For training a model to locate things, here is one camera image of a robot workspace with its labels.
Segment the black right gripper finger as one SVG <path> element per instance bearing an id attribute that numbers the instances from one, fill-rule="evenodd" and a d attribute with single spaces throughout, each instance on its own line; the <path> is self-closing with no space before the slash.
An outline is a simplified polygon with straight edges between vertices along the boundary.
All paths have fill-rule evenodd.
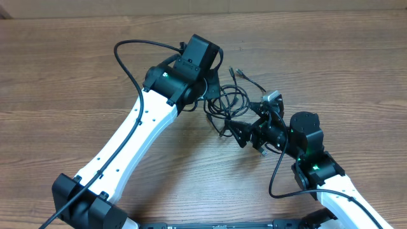
<path id="1" fill-rule="evenodd" d="M 269 108 L 264 102 L 250 102 L 249 108 L 258 116 L 268 116 Z"/>
<path id="2" fill-rule="evenodd" d="M 224 124 L 241 148 L 244 148 L 251 140 L 252 125 L 250 123 L 225 120 Z"/>

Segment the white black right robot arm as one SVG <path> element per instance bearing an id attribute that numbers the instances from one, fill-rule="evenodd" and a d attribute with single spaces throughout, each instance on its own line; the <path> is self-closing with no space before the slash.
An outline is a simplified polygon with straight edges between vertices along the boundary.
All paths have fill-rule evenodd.
<path id="1" fill-rule="evenodd" d="M 300 190 L 276 195 L 286 198 L 310 194 L 323 205 L 301 219 L 275 220 L 273 228 L 390 228 L 390 225 L 362 197 L 345 170 L 324 149 L 324 134 L 315 113 L 299 112 L 286 125 L 281 99 L 251 103 L 259 116 L 253 123 L 225 120 L 225 127 L 240 147 L 252 142 L 260 149 L 271 144 L 282 156 L 295 162 L 291 169 Z"/>

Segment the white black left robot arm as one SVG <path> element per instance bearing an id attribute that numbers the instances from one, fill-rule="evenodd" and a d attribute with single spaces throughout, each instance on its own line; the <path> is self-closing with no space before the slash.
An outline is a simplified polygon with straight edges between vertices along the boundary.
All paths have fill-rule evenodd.
<path id="1" fill-rule="evenodd" d="M 151 67 L 128 116 L 99 153 L 74 177 L 60 174 L 52 185 L 56 212 L 73 228 L 140 228 L 117 207 L 133 171 L 155 139 L 185 106 L 220 94 L 218 66 L 223 50 L 194 34 L 176 54 Z"/>

